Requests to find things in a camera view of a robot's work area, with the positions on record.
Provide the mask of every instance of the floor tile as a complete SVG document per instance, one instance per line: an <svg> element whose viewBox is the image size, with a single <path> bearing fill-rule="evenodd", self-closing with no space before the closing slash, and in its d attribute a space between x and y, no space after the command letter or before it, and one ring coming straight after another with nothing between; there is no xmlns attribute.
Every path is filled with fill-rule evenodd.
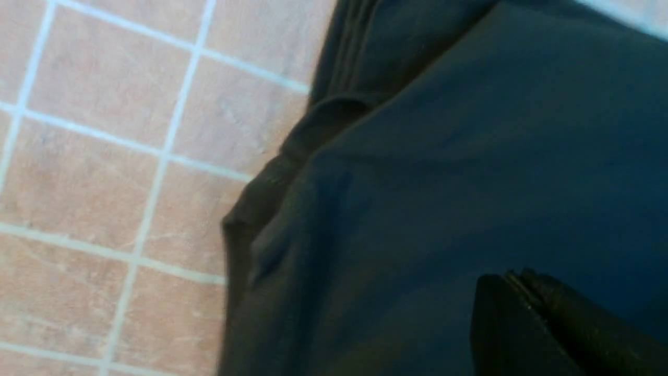
<svg viewBox="0 0 668 376"><path fill-rule="evenodd" d="M335 0L220 0L208 45L309 83Z"/></svg>
<svg viewBox="0 0 668 376"><path fill-rule="evenodd" d="M0 341L101 357L127 265L13 236L0 244Z"/></svg>
<svg viewBox="0 0 668 376"><path fill-rule="evenodd" d="M256 173L301 117L306 96L202 59L174 152Z"/></svg>
<svg viewBox="0 0 668 376"><path fill-rule="evenodd" d="M116 361L181 376L213 375L223 300L223 286L140 268Z"/></svg>
<svg viewBox="0 0 668 376"><path fill-rule="evenodd" d="M11 125L11 115L0 111L0 155L5 147L5 137Z"/></svg>
<svg viewBox="0 0 668 376"><path fill-rule="evenodd" d="M593 0L594 3L609 3L620 11L625 19L640 24L647 17L647 11L652 0Z"/></svg>
<svg viewBox="0 0 668 376"><path fill-rule="evenodd" d="M0 100L16 103L45 2L0 1Z"/></svg>
<svg viewBox="0 0 668 376"><path fill-rule="evenodd" d="M24 120L0 220L132 250L157 158Z"/></svg>
<svg viewBox="0 0 668 376"><path fill-rule="evenodd" d="M220 221L245 183L172 164L144 245L149 258L211 274L224 274Z"/></svg>
<svg viewBox="0 0 668 376"><path fill-rule="evenodd" d="M83 0L130 21L194 41L206 0Z"/></svg>
<svg viewBox="0 0 668 376"><path fill-rule="evenodd" d="M29 106L161 147L188 52L59 8Z"/></svg>
<svg viewBox="0 0 668 376"><path fill-rule="evenodd" d="M667 0L657 0L656 6L654 9L653 15L653 25L662 33L665 37L668 37L668 1Z"/></svg>

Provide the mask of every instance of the black pants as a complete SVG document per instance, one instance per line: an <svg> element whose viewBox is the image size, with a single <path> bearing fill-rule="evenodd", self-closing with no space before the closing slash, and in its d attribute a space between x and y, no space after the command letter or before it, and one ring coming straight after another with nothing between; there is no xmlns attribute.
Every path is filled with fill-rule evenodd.
<svg viewBox="0 0 668 376"><path fill-rule="evenodd" d="M340 1L223 222L220 374L471 374L476 281L524 266L668 340L667 100L667 46L572 1Z"/></svg>

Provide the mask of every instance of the white grout line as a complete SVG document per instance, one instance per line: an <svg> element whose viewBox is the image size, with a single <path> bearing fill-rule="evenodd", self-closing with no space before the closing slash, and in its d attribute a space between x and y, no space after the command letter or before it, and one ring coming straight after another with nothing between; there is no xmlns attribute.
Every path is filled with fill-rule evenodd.
<svg viewBox="0 0 668 376"><path fill-rule="evenodd" d="M16 107L9 103L0 102L0 111L5 111L9 114L13 114L16 111Z"/></svg>
<svg viewBox="0 0 668 376"><path fill-rule="evenodd" d="M37 120L37 121L40 121L40 122L44 122L44 123L52 125L52 126L57 126L59 128L63 128L63 129L71 130L73 132L84 134L86 136L98 138L100 140L104 140L104 141L107 141L109 143L122 145L124 147L129 148L129 149L141 151L143 153L156 155L156 156L159 156L161 154L160 149L157 149L157 148L154 148L154 147L149 147L149 146L137 143L135 141L126 140L124 138L116 137L112 134L102 132L101 130L93 129L93 128L90 128L90 127L87 127L87 126L78 125L74 122L66 121L64 119L60 119L60 118L57 118L55 116L50 116L50 115L46 115L46 114L41 114L39 112L26 110L25 111L25 117L33 119L33 120Z"/></svg>
<svg viewBox="0 0 668 376"><path fill-rule="evenodd" d="M77 1L73 0L46 0L46 1L55 1L58 5L62 5L63 7L72 9L74 11L83 13L85 15L89 15L91 17L95 17L97 19L101 19L102 21L105 21L107 23L111 23L112 25L118 26L122 29L128 30L128 31L133 31L135 33L139 33L142 35L145 35L147 37L151 37L153 39L157 39L163 43L167 43L169 45L173 45L174 47L182 48L184 50L188 51L194 51L197 47L184 39L180 39L178 37L173 37L171 35L168 35L166 33L163 33L161 31L157 31L154 29L151 29L149 27L146 27L144 25L141 25L139 23L135 23L132 21L128 21L127 19L118 17L117 15L113 15L107 11L103 11L101 9L92 7L90 5L82 4ZM233 58L231 56L222 54L220 52L208 50L204 48L204 46L201 47L202 55L214 59L218 62L221 62L226 65L233 66L237 69L243 70L245 72L248 72L252 75L258 76L260 78L264 78L268 81L274 82L276 84L282 85L286 88L292 89L296 92L303 93L303 94L308 94L309 92L309 87L308 85L302 84L300 82L290 80L288 78L281 77L280 75L276 73L272 73L268 70L262 69L260 67L254 66L252 64L246 63L242 60Z"/></svg>
<svg viewBox="0 0 668 376"><path fill-rule="evenodd" d="M278 74L272 73L268 70L264 70L262 68L258 68L252 64L248 64L242 60L233 58L231 56L224 55L220 52L217 51L212 51L212 50L204 50L202 53L204 56L216 60L217 62L224 63L226 65L235 67L239 70L242 70L244 72L248 72L254 76L264 78L267 81L274 82L276 84L285 86L286 88L290 88L298 93L302 94L308 94L309 93L309 87L308 85L304 85L300 82L290 80L288 78L281 77Z"/></svg>
<svg viewBox="0 0 668 376"><path fill-rule="evenodd" d="M34 357L51 359L54 361L65 361L69 363L74 363L78 365L87 365L90 367L97 367L100 364L100 361L88 357L80 357L77 355L70 355L65 353L57 353L55 351L37 349L35 347L14 345L12 343L0 342L0 349L6 351L13 351L14 353L21 353L26 355L32 355Z"/></svg>
<svg viewBox="0 0 668 376"><path fill-rule="evenodd" d="M133 31L135 33L139 33L147 37L157 39L159 41L173 45L178 48L182 48L185 50L191 50L193 48L192 43L188 41L184 41L183 39L179 39L177 37L172 37L171 35L161 33L144 25L140 25L139 23L128 21L127 19L123 19L111 13L105 12L100 9L96 9L95 7L91 7L90 5L81 4L72 0L47 0L47 1L55 1L58 5L62 5L65 8L69 8L79 13L83 13L85 15L101 19L102 21L111 23L112 25L118 26L122 29Z"/></svg>
<svg viewBox="0 0 668 376"><path fill-rule="evenodd" d="M114 321L112 322L112 329L109 333L107 351L102 359L102 364L100 365L100 370L98 371L98 376L108 376L110 365L114 360L114 354L116 352L116 345L118 344L121 331L123 329L123 322L125 320L125 313L130 305L130 299L132 297L132 288L134 286L134 281L137 278L138 264L140 263L140 258L142 252L144 251L144 243L146 242L146 237L150 231L151 222L153 220L153 215L155 213L156 203L158 201L158 196L160 195L160 189L162 188L162 182L164 180L165 172L167 171L167 166L169 164L169 154L172 151L174 146L174 139L176 138L176 133L181 123L181 117L183 115L184 108L186 106L186 101L188 100L188 95L190 93L190 87L192 86L192 81L197 71L197 64L199 62L200 56L204 49L204 43L206 42L206 37L208 35L209 28L211 26L211 18L213 16L214 8L216 7L216 0L207 0L206 5L204 6L204 13L202 14L202 24L197 35L197 42L192 50L192 56L190 57L190 63L188 64L188 69L186 70L186 75L183 79L183 85L181 86L181 91L178 94L178 100L174 108L174 114L170 122L169 132L167 134L167 139L165 140L164 148L162 150L162 156L160 157L160 163L158 164L158 170L156 171L156 176L153 181L153 186L151 192L149 193L148 200L146 202L146 208L144 210L144 217L139 226L137 233L137 238L135 241L133 249L133 260L130 262L130 267L128 268L128 275L126 276L125 282L123 284L123 290L118 299L116 305L116 313L114 315Z"/></svg>
<svg viewBox="0 0 668 376"><path fill-rule="evenodd" d="M35 39L35 44L33 45L30 60L28 61L28 66L25 71L25 78L23 79L21 91L19 92L19 101L13 111L14 116L11 121L11 126L9 127L9 132L7 132L7 138L5 139L5 148L3 149L2 159L0 159L0 193L2 193L2 190L5 187L5 180L7 178L7 170L9 170L9 164L11 162L11 155L14 152L16 139L19 136L21 120L23 120L23 113L25 112L25 107L27 106L28 98L30 97L30 91L32 90L33 84L35 83L37 67L39 67L39 61L41 60L42 53L44 52L44 46L46 45L46 41L49 38L49 32L51 31L51 24L53 23L54 14L55 4L50 2L47 3L46 10L44 11L44 17L42 18L41 26L39 27L39 33Z"/></svg>
<svg viewBox="0 0 668 376"><path fill-rule="evenodd" d="M16 111L16 107L9 103L0 102L0 110L8 112L9 114L13 114ZM155 155L157 157L160 157L163 154L163 152L160 149L150 147L148 145L144 145L141 143L137 143L136 141L120 138L112 134L102 132L101 130L97 130L85 125L80 125L75 122L71 122L56 116L42 114L40 112L26 109L24 112L24 117L39 122L43 122L44 124L47 125L57 126L59 128L71 130L72 132L97 138L99 140L103 140L109 143L121 145L132 150L140 151L142 153ZM239 173L231 169L226 169L225 167L209 165L208 163L202 161L196 161L194 159L190 159L187 157L182 157L180 155L168 154L167 158L174 163L178 163L179 165L187 166L200 171L206 171L208 173L212 173L213 175L227 177L229 179L234 179L245 183L248 183L253 179L253 176L251 175Z"/></svg>
<svg viewBox="0 0 668 376"><path fill-rule="evenodd" d="M126 365L121 363L112 363L109 366L109 368L114 371L129 373L131 375L137 375L137 376L177 376L173 373L153 371L152 369L133 367L131 365Z"/></svg>
<svg viewBox="0 0 668 376"><path fill-rule="evenodd" d="M230 179L243 181L245 183L248 183L249 181L251 181L253 179L253 177L250 176L250 175L238 173L234 170L226 169L224 167L212 166L212 165L209 165L207 163L202 163L200 161L194 161L192 159L188 159L188 158L181 157L181 156L178 156L178 155L170 155L169 159L174 163L178 163L179 165L192 167L193 169L196 169L196 170L206 171L208 173L212 173L213 175L228 177Z"/></svg>
<svg viewBox="0 0 668 376"><path fill-rule="evenodd" d="M126 252L116 251L111 248L82 242L80 240L70 239L67 236L59 235L56 233L45 233L34 229L27 229L16 225L10 225L8 223L0 222L0 233L17 236L19 238L35 240L45 244L51 244L57 247L68 248L71 250L80 251L87 254L108 258L111 260L117 260L128 263L132 262L133 260L133 256ZM164 262L160 262L146 257L142 257L139 259L139 265L144 266L146 268L151 268L158 272L183 278L185 280L191 280L193 282L198 282L203 284L223 284L223 285L226 284L226 278L224 276L197 272L196 270L181 268L179 266L166 264Z"/></svg>
<svg viewBox="0 0 668 376"><path fill-rule="evenodd" d="M43 350L43 349L38 349L36 347L15 345L13 343L7 343L3 341L0 341L0 350L30 355L32 357L37 357L37 358L51 359L54 361L63 361L63 362L73 363L76 365L86 365L88 367L98 367L100 365L99 359L81 357L79 355L58 353L56 351ZM112 363L110 367L114 371L125 372L137 376L177 376L172 373L153 371L152 369L133 367L131 365L125 365L121 363Z"/></svg>
<svg viewBox="0 0 668 376"><path fill-rule="evenodd" d="M197 283L220 285L225 285L227 283L227 279L224 276L217 276L215 274L207 274L194 270L186 270L179 268L178 266L165 264L164 262L150 258L141 258L139 264L147 268L159 270L163 273L171 274L173 276L181 277L183 279L191 280Z"/></svg>
<svg viewBox="0 0 668 376"><path fill-rule="evenodd" d="M40 231L35 231L33 229L27 229L24 227L19 227L16 225L9 225L7 223L0 223L0 233L6 233L13 236L18 236L20 238L37 240L42 243L51 244L57 247L69 248L87 254L93 254L101 256L104 258L110 258L112 260L118 260L123 262L130 262L132 255L115 251L109 248L102 246L96 246L94 244L89 244L81 242L79 240L73 240L67 236L58 235L54 233L43 233Z"/></svg>

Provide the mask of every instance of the dark fabric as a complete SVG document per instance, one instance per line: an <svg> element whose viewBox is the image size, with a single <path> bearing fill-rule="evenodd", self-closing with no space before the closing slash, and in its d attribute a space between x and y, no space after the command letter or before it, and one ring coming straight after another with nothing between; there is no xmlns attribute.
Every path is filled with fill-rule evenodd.
<svg viewBox="0 0 668 376"><path fill-rule="evenodd" d="M668 375L668 348L551 276L486 275L471 319L476 374Z"/></svg>
<svg viewBox="0 0 668 376"><path fill-rule="evenodd" d="M223 222L220 374L472 374L476 281L524 266L666 343L666 67L570 1L340 1Z"/></svg>

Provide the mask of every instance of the tiled floor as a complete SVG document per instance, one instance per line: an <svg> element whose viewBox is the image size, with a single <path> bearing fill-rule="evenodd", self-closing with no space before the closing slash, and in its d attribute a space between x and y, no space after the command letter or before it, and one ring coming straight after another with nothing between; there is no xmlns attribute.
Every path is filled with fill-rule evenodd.
<svg viewBox="0 0 668 376"><path fill-rule="evenodd" d="M218 230L335 0L0 0L0 374L214 373ZM668 0L601 0L668 35Z"/></svg>

